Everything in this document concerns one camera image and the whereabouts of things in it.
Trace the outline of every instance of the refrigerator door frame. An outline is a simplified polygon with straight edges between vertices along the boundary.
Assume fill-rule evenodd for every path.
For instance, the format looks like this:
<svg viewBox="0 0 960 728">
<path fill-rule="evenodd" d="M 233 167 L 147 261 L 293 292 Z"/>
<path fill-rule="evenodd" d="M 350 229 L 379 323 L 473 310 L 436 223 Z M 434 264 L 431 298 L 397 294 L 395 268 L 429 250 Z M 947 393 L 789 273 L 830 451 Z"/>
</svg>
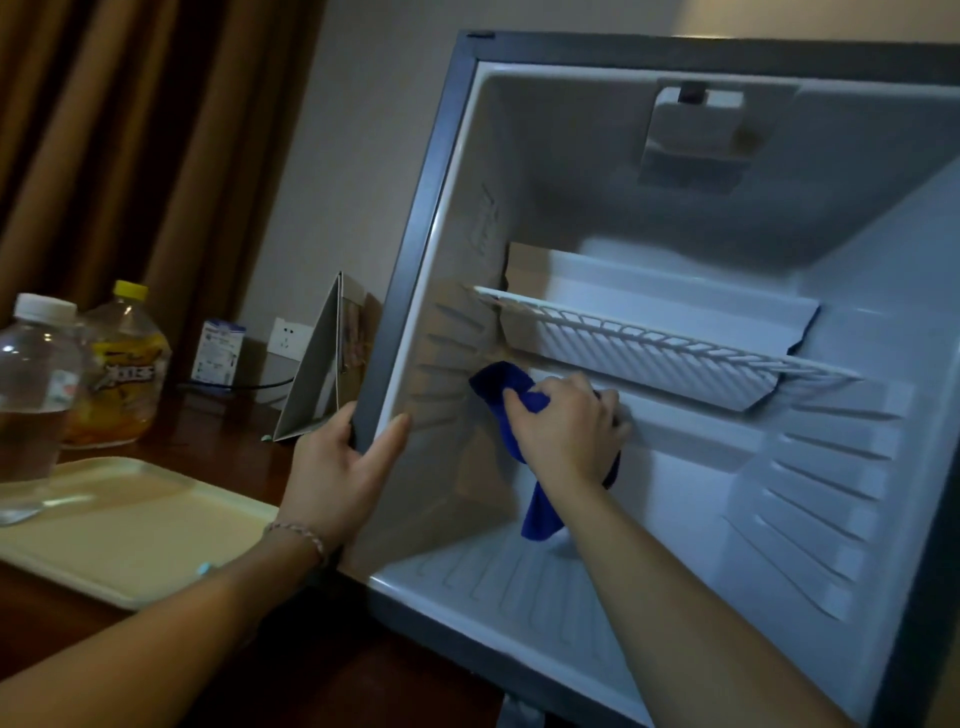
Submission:
<svg viewBox="0 0 960 728">
<path fill-rule="evenodd" d="M 929 43 L 753 40 L 462 31 L 448 67 L 420 181 L 353 416 L 365 451 L 376 432 L 427 238 L 480 61 L 658 69 L 913 85 L 960 85 L 960 46 Z M 871 726 L 919 725 L 929 709 L 960 613 L 960 457 L 955 452 L 937 515 L 872 710 Z M 504 691 L 588 725 L 633 724 L 384 595 L 384 624 L 478 673 Z"/>
</svg>

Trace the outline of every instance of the cable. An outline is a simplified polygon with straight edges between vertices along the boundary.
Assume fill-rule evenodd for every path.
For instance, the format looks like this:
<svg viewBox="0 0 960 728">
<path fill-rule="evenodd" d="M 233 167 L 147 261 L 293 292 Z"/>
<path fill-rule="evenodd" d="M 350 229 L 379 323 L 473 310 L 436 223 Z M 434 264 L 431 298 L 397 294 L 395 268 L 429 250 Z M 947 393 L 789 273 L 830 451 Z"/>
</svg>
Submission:
<svg viewBox="0 0 960 728">
<path fill-rule="evenodd" d="M 205 381 L 197 381 L 196 379 L 190 379 L 189 381 L 184 381 L 180 383 L 180 387 L 212 387 L 213 389 L 229 389 L 229 390 L 244 390 L 250 391 L 254 389 L 274 389 L 275 387 L 282 387 L 284 384 L 290 384 L 293 382 L 294 378 L 291 376 L 289 379 L 284 379 L 283 381 L 274 382 L 273 384 L 209 384 Z"/>
</svg>

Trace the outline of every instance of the blue microfiber towel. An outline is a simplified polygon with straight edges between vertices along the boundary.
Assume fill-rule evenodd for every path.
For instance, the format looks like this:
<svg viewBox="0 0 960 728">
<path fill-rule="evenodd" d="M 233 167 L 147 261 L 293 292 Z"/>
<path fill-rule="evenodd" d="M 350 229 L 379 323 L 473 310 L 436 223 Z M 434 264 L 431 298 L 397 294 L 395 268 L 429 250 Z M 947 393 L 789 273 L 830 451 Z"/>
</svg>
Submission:
<svg viewBox="0 0 960 728">
<path fill-rule="evenodd" d="M 503 406 L 503 390 L 513 389 L 519 396 L 520 401 L 531 412 L 540 412 L 550 403 L 550 398 L 543 392 L 531 392 L 534 380 L 527 376 L 526 372 L 509 361 L 498 361 L 485 367 L 470 378 L 470 387 L 476 392 L 477 396 L 487 403 L 491 412 L 500 425 L 500 436 L 503 438 L 503 444 L 507 446 L 507 451 L 521 463 L 526 464 L 523 455 L 520 454 L 520 447 L 516 443 L 513 431 L 510 429 L 510 421 L 507 419 L 507 412 Z M 610 472 L 604 478 L 603 487 L 610 488 L 616 481 L 617 471 L 620 469 L 620 453 L 616 455 Z M 530 507 L 527 509 L 526 518 L 523 519 L 523 528 L 520 534 L 530 541 L 546 541 L 564 527 L 564 522 L 550 505 L 546 493 L 537 483 L 534 489 L 534 496 L 530 501 Z"/>
</svg>

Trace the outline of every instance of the yellow bottle cap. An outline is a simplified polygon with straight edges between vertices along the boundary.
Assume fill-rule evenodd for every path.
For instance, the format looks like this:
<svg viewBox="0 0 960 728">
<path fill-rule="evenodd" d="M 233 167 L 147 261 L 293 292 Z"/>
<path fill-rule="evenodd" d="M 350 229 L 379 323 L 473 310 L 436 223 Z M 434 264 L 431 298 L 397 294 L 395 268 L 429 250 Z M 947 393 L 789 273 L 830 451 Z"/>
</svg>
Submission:
<svg viewBox="0 0 960 728">
<path fill-rule="evenodd" d="M 113 295 L 124 299 L 134 299 L 136 301 L 146 301 L 147 292 L 150 289 L 139 283 L 130 283 L 128 280 L 118 280 L 113 285 Z"/>
</svg>

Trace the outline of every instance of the wall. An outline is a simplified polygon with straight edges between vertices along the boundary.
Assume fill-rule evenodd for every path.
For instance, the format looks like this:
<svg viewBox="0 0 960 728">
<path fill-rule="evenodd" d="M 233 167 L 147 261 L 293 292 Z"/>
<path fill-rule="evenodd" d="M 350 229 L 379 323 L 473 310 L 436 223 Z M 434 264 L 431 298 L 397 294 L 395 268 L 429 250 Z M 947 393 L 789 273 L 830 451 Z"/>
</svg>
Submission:
<svg viewBox="0 0 960 728">
<path fill-rule="evenodd" d="M 241 308 L 251 338 L 266 341 L 276 316 L 312 324 L 341 268 L 382 301 L 462 28 L 956 40 L 960 3 L 328 0 L 300 122 Z M 268 355 L 261 382 L 291 376 L 296 366 Z"/>
</svg>

